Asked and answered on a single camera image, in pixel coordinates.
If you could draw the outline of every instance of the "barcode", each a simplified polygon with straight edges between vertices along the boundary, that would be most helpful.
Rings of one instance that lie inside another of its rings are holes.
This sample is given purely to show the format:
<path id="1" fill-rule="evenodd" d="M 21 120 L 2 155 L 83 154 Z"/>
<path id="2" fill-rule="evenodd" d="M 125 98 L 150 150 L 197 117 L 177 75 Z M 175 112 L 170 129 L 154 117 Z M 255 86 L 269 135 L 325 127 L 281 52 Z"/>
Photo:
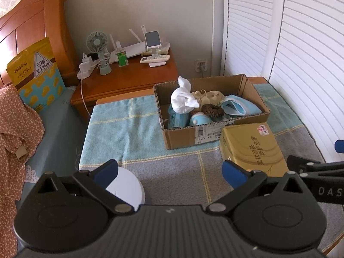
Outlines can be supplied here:
<path id="1" fill-rule="evenodd" d="M 198 136 L 199 137 L 203 136 L 203 128 L 198 129 Z"/>
<path id="2" fill-rule="evenodd" d="M 218 135 L 218 134 L 221 134 L 221 132 L 218 132 L 218 131 L 215 131 L 215 132 L 211 132 L 211 133 L 208 133 L 208 137 L 209 136 L 216 136 L 216 135 Z"/>

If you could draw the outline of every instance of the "wooden nightstand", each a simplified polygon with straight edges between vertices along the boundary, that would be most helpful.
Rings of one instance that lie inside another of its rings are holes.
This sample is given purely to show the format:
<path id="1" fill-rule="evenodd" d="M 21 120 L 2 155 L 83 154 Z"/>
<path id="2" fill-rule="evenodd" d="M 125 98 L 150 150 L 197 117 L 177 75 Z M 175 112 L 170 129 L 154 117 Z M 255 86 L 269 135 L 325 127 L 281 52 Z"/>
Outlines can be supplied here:
<path id="1" fill-rule="evenodd" d="M 123 93 L 150 89 L 156 83 L 177 80 L 178 71 L 173 54 L 164 66 L 150 68 L 148 64 L 140 63 L 141 56 L 128 59 L 129 65 L 118 67 L 118 63 L 111 64 L 112 71 L 107 75 L 100 75 L 99 68 L 83 80 L 83 95 L 88 111 L 91 113 L 98 99 Z M 72 98 L 74 105 L 85 121 L 89 115 L 81 98 L 80 83 Z"/>

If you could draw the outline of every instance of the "yellow snack bag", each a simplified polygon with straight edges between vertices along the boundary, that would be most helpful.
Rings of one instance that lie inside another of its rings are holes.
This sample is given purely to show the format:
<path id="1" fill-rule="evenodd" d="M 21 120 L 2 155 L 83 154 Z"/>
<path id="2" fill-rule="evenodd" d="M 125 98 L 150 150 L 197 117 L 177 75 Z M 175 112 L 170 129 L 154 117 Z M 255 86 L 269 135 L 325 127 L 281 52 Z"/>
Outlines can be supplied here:
<path id="1" fill-rule="evenodd" d="M 37 112 L 50 105 L 66 88 L 48 37 L 14 57 L 7 64 L 7 73 L 23 102 Z"/>

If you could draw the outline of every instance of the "blue gripper pad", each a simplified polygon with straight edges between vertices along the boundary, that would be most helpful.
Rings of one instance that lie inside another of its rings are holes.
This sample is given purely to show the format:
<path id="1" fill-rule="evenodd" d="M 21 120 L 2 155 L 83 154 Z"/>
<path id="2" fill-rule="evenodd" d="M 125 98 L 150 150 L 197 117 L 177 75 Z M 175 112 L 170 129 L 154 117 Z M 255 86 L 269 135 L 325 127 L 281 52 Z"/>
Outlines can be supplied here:
<path id="1" fill-rule="evenodd" d="M 338 153 L 344 153 L 344 140 L 337 140 L 334 143 L 334 150 Z"/>
<path id="2" fill-rule="evenodd" d="M 250 172 L 247 172 L 234 162 L 226 160 L 222 163 L 222 176 L 231 187 L 234 189 L 243 185 L 251 176 Z"/>
<path id="3" fill-rule="evenodd" d="M 109 186 L 117 175 L 118 163 L 114 159 L 110 159 L 90 173 L 90 177 L 93 181 L 104 189 Z"/>

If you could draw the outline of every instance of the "air conditioner remote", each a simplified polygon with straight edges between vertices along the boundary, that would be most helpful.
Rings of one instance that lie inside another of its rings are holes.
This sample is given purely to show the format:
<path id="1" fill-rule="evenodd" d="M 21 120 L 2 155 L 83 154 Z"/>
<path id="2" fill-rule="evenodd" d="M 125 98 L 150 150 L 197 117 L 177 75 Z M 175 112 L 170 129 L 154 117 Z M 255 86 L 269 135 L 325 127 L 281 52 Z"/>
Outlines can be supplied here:
<path id="1" fill-rule="evenodd" d="M 154 63 L 154 62 L 166 62 L 170 59 L 170 55 L 161 55 L 158 54 L 157 56 L 149 56 L 149 57 L 142 57 L 140 63 Z"/>

